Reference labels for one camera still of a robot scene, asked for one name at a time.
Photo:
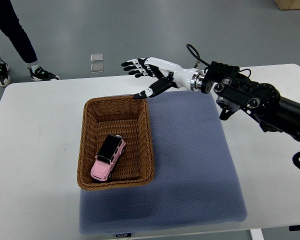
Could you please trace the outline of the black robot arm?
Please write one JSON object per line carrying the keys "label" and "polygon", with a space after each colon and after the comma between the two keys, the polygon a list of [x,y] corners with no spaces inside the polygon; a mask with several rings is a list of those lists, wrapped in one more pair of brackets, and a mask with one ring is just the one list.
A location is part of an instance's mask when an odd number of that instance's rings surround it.
{"label": "black robot arm", "polygon": [[155,57],[123,62],[121,66],[129,75],[157,79],[148,88],[136,93],[134,99],[153,98],[170,88],[185,88],[203,94],[213,91],[221,108],[220,120],[226,121],[242,110],[264,132],[286,133],[300,142],[300,103],[281,96],[269,83],[252,81],[239,66],[216,61],[207,63],[191,44],[187,44],[186,48],[196,59],[193,68],[185,69]]}

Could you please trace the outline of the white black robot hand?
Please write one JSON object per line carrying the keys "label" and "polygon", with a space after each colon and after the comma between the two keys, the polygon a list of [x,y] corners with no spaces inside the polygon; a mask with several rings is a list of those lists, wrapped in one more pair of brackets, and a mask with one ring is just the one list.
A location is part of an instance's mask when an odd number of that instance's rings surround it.
{"label": "white black robot hand", "polygon": [[151,70],[155,77],[158,78],[156,82],[151,84],[147,89],[133,95],[134,99],[153,98],[166,90],[173,87],[174,83],[177,88],[186,88],[187,90],[194,90],[194,82],[197,77],[202,75],[202,71],[196,68],[185,69],[176,63],[167,60],[149,57],[149,58],[134,58],[125,61],[121,64],[124,70],[131,70],[129,75],[135,75],[136,78],[149,77],[147,70]]}

